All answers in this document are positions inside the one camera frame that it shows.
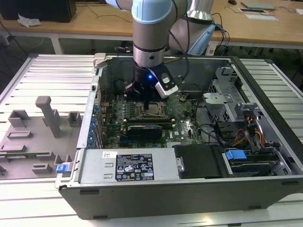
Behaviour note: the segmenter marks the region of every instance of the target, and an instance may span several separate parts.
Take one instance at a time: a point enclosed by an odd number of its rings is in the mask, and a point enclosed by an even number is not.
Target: white paper
[[[26,17],[21,16],[20,14],[18,14],[18,16],[19,16],[18,22],[25,27],[41,25],[39,19],[28,19]]]
[[[250,15],[250,14],[245,14],[249,19],[252,20],[274,20],[274,21],[279,21],[277,18],[274,16],[263,16],[263,15]]]
[[[303,9],[297,9],[298,14],[303,15]]]

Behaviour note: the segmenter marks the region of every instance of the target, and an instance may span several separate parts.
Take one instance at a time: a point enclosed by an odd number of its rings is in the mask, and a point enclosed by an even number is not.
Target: motherboard
[[[113,96],[100,103],[99,134],[103,148],[169,148],[177,144],[203,143],[201,131],[193,122],[193,99],[173,94],[167,100],[128,101]]]

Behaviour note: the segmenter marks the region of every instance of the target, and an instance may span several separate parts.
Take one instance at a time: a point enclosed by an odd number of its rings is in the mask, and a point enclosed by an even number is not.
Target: wooden desk
[[[282,0],[251,0],[254,2],[267,2],[274,7],[288,7],[292,9],[303,9],[303,2],[282,1]],[[255,46],[269,48],[289,48],[303,49],[303,15],[291,13],[285,8],[279,8],[275,11],[268,11],[279,21],[252,20],[246,13],[240,12],[238,8],[245,8],[241,1],[233,6],[226,4],[225,0],[214,0],[212,13],[220,13],[223,20],[223,27],[229,32],[230,46]],[[214,15],[216,23],[220,23],[218,15]],[[212,41],[209,44],[210,51],[218,45],[222,34],[216,31]]]
[[[275,7],[288,7],[303,9],[303,2],[282,0],[252,0],[268,2]],[[279,21],[251,20],[245,13],[235,13],[225,6],[227,0],[214,0],[212,13],[220,13],[223,27],[229,32],[230,46],[255,46],[288,49],[303,49],[303,15],[291,13],[284,8],[275,10]],[[244,8],[240,0],[236,6],[230,7],[239,12]],[[216,23],[220,22],[218,15],[214,15]],[[17,21],[2,20],[4,26],[13,34],[19,36],[49,37],[52,40],[55,52],[62,54],[60,38],[104,39],[104,40],[132,40],[132,15],[130,12],[120,11],[111,6],[91,6],[77,4],[77,12],[70,23],[57,23],[42,21],[41,26],[26,28]],[[0,35],[8,35],[0,27]],[[216,31],[207,49],[207,54],[212,55],[214,48],[222,38]]]

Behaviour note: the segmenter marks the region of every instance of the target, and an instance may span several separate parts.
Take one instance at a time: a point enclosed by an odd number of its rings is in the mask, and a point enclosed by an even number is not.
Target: warning label
[[[117,155],[117,181],[150,181],[154,180],[152,154]]]

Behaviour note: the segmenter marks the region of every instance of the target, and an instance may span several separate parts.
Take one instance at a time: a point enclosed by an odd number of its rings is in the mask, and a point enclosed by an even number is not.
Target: floor
[[[28,53],[54,54],[51,40],[40,37],[16,37],[17,41]],[[121,44],[120,41],[96,40],[96,52],[115,52],[114,47]],[[91,54],[90,40],[87,39],[62,39],[62,46],[65,54]],[[223,46],[218,48],[215,55],[221,55]],[[289,77],[292,78],[302,64],[302,57],[297,50],[274,49],[269,52],[264,48],[263,52],[254,57],[255,49],[250,47],[230,47],[225,53],[226,56],[238,56],[240,58],[261,58],[272,59],[275,64]],[[27,57],[12,39],[9,47],[0,47],[0,93],[10,82],[13,75],[18,71]],[[299,87],[303,83],[303,76],[297,73],[294,83]]]

